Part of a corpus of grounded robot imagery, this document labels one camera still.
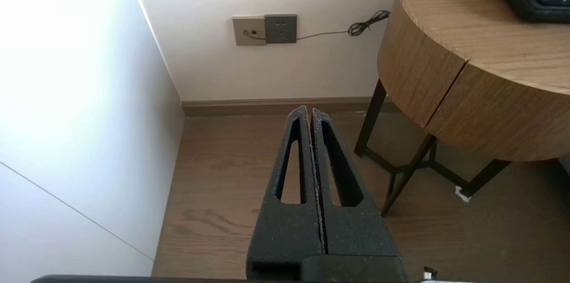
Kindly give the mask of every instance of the black cable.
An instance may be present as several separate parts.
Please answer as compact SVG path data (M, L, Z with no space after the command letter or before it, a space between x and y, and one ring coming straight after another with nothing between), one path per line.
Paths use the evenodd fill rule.
M374 15L372 15L372 17L370 17L369 20L352 24L348 28L348 30L344 30L342 32L324 32L324 33L312 34L312 35L305 36L305 37L299 37L299 38L297 38L297 40L303 40L305 38L310 38L310 37L315 37L315 36L320 36L320 35L328 35L328 34L345 34L345 33L347 33L348 36L358 36L358 35L364 33L364 30L366 28L368 28L370 30L370 25L372 25L374 23L378 23L381 20L387 19L389 16L390 16L389 11L385 11L385 10L381 9L381 10L377 11L376 13L374 13ZM244 32L244 35L248 36L249 38L252 38L254 40L265 40L264 37L253 37L250 34L248 34L247 32Z

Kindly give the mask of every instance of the wooden floor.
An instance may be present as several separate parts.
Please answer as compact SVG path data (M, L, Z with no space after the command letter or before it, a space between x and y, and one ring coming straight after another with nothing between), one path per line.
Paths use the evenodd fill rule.
M332 116L353 148L364 114ZM153 275L244 279L284 124L284 115L187 120ZM393 163L407 163L422 137L401 113L386 113L369 147ZM438 147L437 159L466 179L489 161L447 146ZM381 206L389 175L367 158L354 160ZM290 175L298 177L295 168L288 171L283 199L294 202L297 180ZM570 218L558 192L540 166L514 163L466 204L450 182L425 169L416 172L385 220L410 281L429 266L439 279L566 283Z

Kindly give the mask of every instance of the wooden tabletop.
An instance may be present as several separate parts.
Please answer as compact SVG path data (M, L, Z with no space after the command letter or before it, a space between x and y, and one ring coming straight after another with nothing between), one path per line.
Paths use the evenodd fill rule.
M570 94L570 24L526 23L505 0L402 0L435 42L492 74Z
M444 142L508 161L570 153L570 24L526 23L505 0L395 0L378 61Z

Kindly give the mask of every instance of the baseboard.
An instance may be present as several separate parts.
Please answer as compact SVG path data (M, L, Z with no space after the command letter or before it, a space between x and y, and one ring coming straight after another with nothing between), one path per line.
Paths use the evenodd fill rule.
M289 114L295 108L306 105L316 107L325 113L346 113L368 110L370 97L329 98L275 98L237 99L230 101L183 101L187 117L234 116L234 115L278 115ZM399 109L389 98L382 106L382 112L396 112Z

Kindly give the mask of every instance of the wall outlet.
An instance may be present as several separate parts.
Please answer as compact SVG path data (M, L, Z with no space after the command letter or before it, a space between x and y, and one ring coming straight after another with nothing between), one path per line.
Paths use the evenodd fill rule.
M234 23L234 34L236 34L236 45L255 46L265 44L265 39L256 40L248 37L265 38L265 17L232 17L232 22Z
M265 15L265 42L297 42L297 15Z

